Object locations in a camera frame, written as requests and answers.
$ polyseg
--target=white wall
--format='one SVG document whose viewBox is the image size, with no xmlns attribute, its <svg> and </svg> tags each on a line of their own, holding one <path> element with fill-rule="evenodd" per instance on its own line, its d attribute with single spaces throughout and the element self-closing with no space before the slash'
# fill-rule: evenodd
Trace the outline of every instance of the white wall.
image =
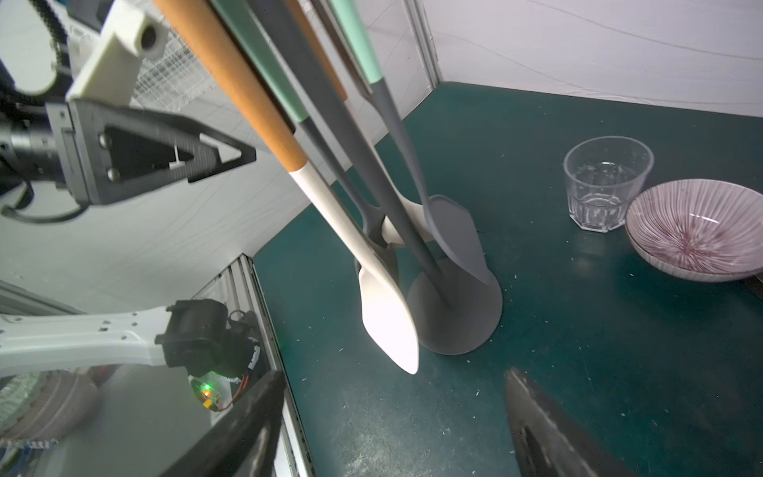
<svg viewBox="0 0 763 477">
<path fill-rule="evenodd" d="M 423 0 L 447 81 L 763 116 L 758 0 Z"/>
<path fill-rule="evenodd" d="M 408 114 L 430 87 L 402 2 L 357 4 L 398 108 Z M 354 90 L 314 16 L 308 12 L 349 94 L 348 107 L 366 135 L 378 141 L 386 134 L 381 119 Z M 33 89 L 46 83 L 41 78 L 52 59 L 48 41 L 26 0 L 0 2 L 0 56 L 21 86 Z M 193 295 L 240 253 L 255 253 L 307 206 L 307 199 L 218 87 L 188 103 L 181 113 L 256 145 L 257 162 L 193 185 L 179 183 L 117 205 L 91 208 L 68 224 L 32 226 L 0 218 L 0 279 L 89 312 L 170 303 Z M 317 123 L 326 133 L 323 122 Z M 333 181 L 300 131 L 297 138 Z M 327 139 L 336 146 L 333 137 Z M 349 165 L 343 154 L 340 160 Z M 37 202 L 30 214 L 73 206 L 67 194 L 51 187 L 39 186 L 35 192 Z"/>
</svg>

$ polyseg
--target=clear drinking glass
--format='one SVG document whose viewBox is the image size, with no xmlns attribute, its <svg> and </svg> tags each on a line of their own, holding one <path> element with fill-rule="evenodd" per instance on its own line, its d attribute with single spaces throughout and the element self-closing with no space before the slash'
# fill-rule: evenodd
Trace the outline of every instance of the clear drinking glass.
<svg viewBox="0 0 763 477">
<path fill-rule="evenodd" d="M 589 139 L 565 157 L 570 217 L 583 230 L 608 232 L 625 224 L 655 155 L 641 141 L 624 136 Z"/>
</svg>

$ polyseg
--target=gray spatula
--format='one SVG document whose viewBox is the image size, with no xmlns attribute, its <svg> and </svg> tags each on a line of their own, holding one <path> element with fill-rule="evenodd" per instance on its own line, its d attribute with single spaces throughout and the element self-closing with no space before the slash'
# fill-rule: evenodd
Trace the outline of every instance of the gray spatula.
<svg viewBox="0 0 763 477">
<path fill-rule="evenodd" d="M 472 215 L 444 195 L 429 196 L 413 142 L 394 106 L 365 27 L 353 0 L 329 0 L 336 19 L 371 88 L 371 103 L 387 125 L 416 184 L 430 232 L 443 252 L 458 266 L 487 284 L 492 274 L 477 235 Z"/>
</svg>

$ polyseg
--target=black cable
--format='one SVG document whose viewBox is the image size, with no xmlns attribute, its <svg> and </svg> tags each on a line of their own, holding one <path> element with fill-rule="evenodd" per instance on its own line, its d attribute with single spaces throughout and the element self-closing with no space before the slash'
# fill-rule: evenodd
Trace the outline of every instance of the black cable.
<svg viewBox="0 0 763 477">
<path fill-rule="evenodd" d="M 2 162 L 11 171 L 13 170 L 2 157 L 0 157 L 0 162 Z M 17 172 L 15 173 L 19 179 L 24 181 L 24 191 L 21 193 L 21 197 L 18 198 L 15 205 L 3 205 L 2 208 L 0 208 L 0 215 L 3 217 L 7 217 L 19 222 L 24 222 L 25 224 L 58 224 L 59 222 L 66 222 L 72 220 L 73 218 L 77 218 L 86 210 L 88 210 L 88 205 L 80 204 L 79 207 L 73 211 L 66 212 L 65 214 L 61 215 L 42 215 L 33 217 L 19 214 L 18 211 L 23 211 L 25 208 L 29 207 L 29 205 L 34 200 L 34 189 L 32 188 L 31 182 L 22 178 Z"/>
<path fill-rule="evenodd" d="M 13 207 L 3 205 L 2 210 L 0 210 L 0 215 L 3 217 L 12 218 L 15 221 L 24 222 L 25 224 L 58 224 L 60 222 L 70 221 L 73 218 L 79 217 L 80 215 L 84 214 L 86 210 L 88 210 L 88 207 L 89 205 L 80 204 L 78 208 L 71 212 L 66 212 L 65 214 L 31 217 L 29 215 L 19 214 Z"/>
<path fill-rule="evenodd" d="M 60 70 L 70 72 L 71 65 L 69 63 L 69 54 L 66 52 L 66 30 L 61 25 L 61 21 L 50 7 L 50 4 L 48 4 L 47 0 L 29 0 L 29 3 L 37 12 L 43 24 L 45 24 L 45 28 L 56 44 L 54 48 L 57 64 L 56 77 L 53 80 L 53 84 L 46 91 L 36 95 L 27 95 L 19 92 L 13 84 L 0 82 L 0 94 L 2 94 L 0 99 L 23 105 L 42 106 L 45 104 L 45 101 L 51 98 L 62 98 L 69 91 L 69 87 L 72 85 L 71 73 L 62 73 Z"/>
</svg>

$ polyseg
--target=ceramic bowl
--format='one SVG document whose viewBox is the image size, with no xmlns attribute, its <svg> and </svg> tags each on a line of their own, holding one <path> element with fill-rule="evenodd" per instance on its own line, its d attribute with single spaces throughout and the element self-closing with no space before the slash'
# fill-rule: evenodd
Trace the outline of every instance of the ceramic bowl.
<svg viewBox="0 0 763 477">
<path fill-rule="evenodd" d="M 731 282 L 763 271 L 763 195 L 730 182 L 656 185 L 628 207 L 626 232 L 649 264 L 695 282 Z"/>
</svg>

